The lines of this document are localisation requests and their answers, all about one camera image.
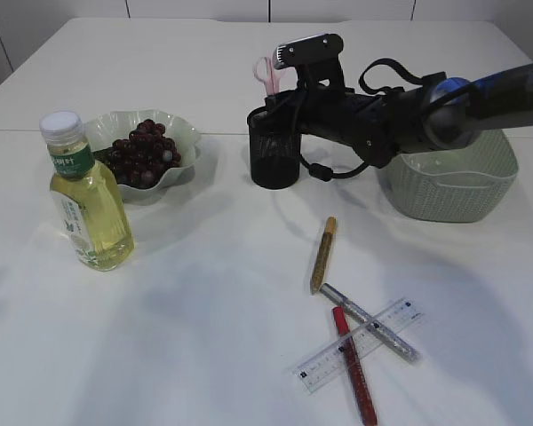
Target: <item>yellow oil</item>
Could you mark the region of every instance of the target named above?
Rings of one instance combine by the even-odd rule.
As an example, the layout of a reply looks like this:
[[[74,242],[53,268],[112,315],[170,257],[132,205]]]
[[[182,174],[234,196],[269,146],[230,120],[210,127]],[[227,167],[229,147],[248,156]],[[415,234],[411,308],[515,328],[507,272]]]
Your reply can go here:
[[[71,146],[48,146],[48,150],[51,154],[64,155],[87,146],[87,140],[83,138]],[[84,175],[76,178],[54,173],[50,190],[66,195],[79,206],[95,257],[94,263],[80,259],[84,264],[99,271],[110,271],[133,251],[131,228],[115,177],[107,166],[96,161]]]

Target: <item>bowl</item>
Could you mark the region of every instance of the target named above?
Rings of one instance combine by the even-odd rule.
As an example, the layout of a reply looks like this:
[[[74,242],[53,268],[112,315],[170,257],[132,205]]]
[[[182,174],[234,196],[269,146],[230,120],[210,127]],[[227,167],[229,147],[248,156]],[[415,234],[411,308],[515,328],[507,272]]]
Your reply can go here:
[[[174,139],[181,154],[181,167],[166,170],[158,183],[151,188],[139,189],[128,185],[118,185],[123,201],[144,200],[159,190],[173,185],[186,170],[192,168],[199,158],[195,144],[202,135],[189,122],[177,115],[157,109],[142,111],[113,111],[85,124],[85,134],[93,152],[112,146],[116,139],[128,138],[131,130],[150,118],[166,126],[165,136]]]
[[[386,166],[395,207],[434,222],[485,218],[504,198],[519,166],[501,130],[484,131],[464,149],[397,155]]]

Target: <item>cooking oil bottle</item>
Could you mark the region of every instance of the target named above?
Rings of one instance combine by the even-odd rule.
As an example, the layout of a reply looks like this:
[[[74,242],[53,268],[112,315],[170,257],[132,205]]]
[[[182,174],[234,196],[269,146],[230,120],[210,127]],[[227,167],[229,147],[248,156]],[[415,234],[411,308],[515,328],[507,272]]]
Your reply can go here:
[[[77,257],[99,271],[115,268],[134,240],[113,173],[93,158],[77,114],[50,114],[40,130],[55,166],[50,191]]]

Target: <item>plastic basket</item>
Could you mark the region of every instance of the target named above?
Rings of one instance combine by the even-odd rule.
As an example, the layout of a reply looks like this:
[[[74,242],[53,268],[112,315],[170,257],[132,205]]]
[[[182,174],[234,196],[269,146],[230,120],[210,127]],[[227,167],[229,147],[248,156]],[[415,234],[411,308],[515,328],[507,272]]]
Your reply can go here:
[[[387,166],[396,208],[435,222],[476,222],[502,200],[518,172],[501,130],[453,151],[397,155]]]

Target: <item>pink scissors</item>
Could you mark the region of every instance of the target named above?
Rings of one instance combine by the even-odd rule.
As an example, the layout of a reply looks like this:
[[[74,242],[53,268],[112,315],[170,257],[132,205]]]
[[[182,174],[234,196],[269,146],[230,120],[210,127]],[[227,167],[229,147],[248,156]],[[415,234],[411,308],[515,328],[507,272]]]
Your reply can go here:
[[[259,74],[259,67],[262,61],[265,62],[266,75]],[[283,70],[282,72],[275,70],[272,59],[267,56],[261,56],[252,71],[255,78],[265,85],[267,96],[274,95],[280,91],[280,81],[286,70]]]

